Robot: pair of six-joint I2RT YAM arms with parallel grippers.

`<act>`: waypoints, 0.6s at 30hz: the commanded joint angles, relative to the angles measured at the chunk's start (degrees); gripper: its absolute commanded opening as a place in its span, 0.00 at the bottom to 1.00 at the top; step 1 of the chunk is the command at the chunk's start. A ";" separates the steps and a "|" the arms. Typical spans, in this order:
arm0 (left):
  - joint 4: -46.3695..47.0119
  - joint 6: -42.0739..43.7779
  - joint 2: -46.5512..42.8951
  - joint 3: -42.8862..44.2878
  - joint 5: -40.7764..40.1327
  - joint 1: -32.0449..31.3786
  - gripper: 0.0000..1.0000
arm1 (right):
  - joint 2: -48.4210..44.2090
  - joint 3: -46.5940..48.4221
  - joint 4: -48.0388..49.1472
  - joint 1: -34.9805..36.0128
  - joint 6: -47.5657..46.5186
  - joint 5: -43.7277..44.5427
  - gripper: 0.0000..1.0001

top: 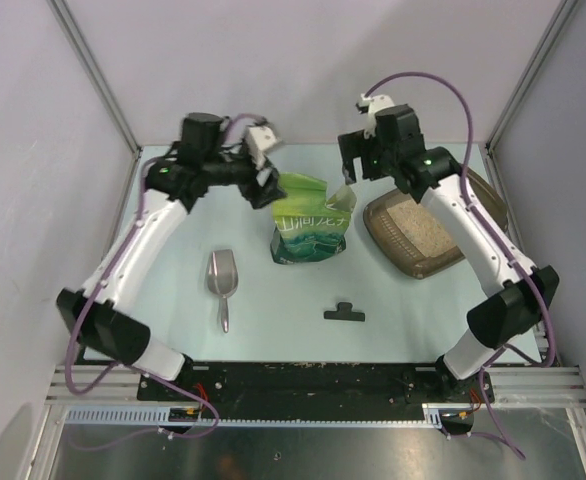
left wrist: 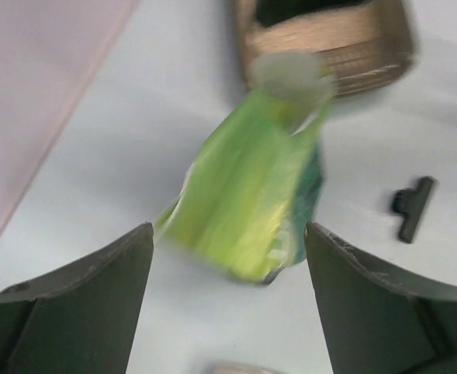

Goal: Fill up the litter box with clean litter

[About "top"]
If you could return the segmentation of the green litter bag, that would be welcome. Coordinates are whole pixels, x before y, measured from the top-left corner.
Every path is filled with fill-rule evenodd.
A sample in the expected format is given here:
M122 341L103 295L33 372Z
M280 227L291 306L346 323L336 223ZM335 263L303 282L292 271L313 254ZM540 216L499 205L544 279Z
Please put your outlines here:
M328 197L326 181L299 173L283 173L279 185L286 197L272 204L273 261L316 263L343 252L357 203L353 189L343 185Z

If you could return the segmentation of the metal scoop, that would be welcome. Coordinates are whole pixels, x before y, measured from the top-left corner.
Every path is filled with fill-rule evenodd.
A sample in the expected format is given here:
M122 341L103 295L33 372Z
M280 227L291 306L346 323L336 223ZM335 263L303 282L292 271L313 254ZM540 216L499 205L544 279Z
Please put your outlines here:
M231 249L215 250L210 254L206 284L208 290L218 299L218 317L222 331L230 330L228 299L236 292L239 275L235 256Z

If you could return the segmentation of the black bag clip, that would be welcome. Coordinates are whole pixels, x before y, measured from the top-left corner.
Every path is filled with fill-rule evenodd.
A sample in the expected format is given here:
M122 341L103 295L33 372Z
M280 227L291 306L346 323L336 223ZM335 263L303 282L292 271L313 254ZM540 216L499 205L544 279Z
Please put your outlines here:
M353 309L350 302L338 302L333 310L325 310L323 318L335 321L364 322L366 315L362 311Z

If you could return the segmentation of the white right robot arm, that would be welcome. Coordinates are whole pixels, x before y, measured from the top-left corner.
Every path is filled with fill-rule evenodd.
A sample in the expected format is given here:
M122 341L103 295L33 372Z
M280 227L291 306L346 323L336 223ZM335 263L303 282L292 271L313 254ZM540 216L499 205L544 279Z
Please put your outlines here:
M436 393L457 401L474 376L514 337L542 321L559 285L550 266L540 268L498 227L479 201L468 171L444 147L427 148L415 111L386 96L357 103L363 129L339 136L346 182L393 179L395 186L444 227L471 265L486 296L467 314L468 328L442 357ZM362 172L356 174L359 160Z

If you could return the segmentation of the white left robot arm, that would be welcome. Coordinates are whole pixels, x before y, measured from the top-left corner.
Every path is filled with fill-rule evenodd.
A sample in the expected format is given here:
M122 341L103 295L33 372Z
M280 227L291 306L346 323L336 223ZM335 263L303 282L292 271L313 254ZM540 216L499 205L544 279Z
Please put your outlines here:
M183 368L186 356L156 339L130 310L165 243L210 188L235 186L254 209L285 197L268 158L280 143L275 127L256 114L193 112L183 119L179 139L141 167L129 226L79 289L64 288L57 296L70 333L67 376L78 347L85 346L159 377L160 389L172 399L192 392L194 376Z

